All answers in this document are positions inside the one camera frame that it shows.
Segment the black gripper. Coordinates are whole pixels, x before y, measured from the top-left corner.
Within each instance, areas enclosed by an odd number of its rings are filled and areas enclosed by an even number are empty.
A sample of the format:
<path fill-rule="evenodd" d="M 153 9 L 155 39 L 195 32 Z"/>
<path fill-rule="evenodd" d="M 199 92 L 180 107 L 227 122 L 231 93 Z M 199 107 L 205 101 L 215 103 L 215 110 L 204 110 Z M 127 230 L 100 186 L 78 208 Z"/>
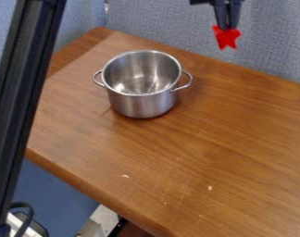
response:
<path fill-rule="evenodd" d="M 200 4 L 213 5 L 217 25 L 223 30 L 228 28 L 227 17 L 229 19 L 229 29 L 236 29 L 239 27 L 243 0 L 229 0 L 229 4 L 227 3 L 227 0 L 189 0 L 189 1 L 191 5 L 200 5 Z"/>

